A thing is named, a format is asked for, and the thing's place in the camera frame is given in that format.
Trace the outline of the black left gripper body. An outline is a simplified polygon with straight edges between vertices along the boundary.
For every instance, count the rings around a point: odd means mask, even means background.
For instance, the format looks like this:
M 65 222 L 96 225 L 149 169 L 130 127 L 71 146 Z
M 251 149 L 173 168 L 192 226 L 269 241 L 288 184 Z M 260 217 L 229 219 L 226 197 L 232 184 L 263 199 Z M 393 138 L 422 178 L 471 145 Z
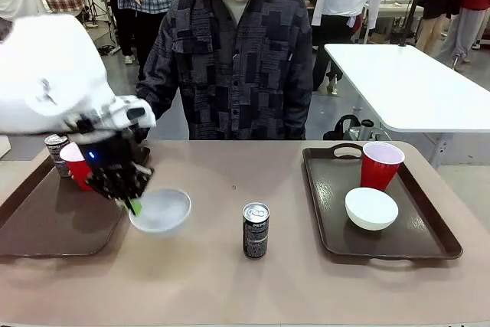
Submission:
M 132 127 L 87 133 L 73 141 L 87 167 L 80 176 L 85 184 L 146 184 L 154 174 L 147 166 L 149 149 L 139 145 Z

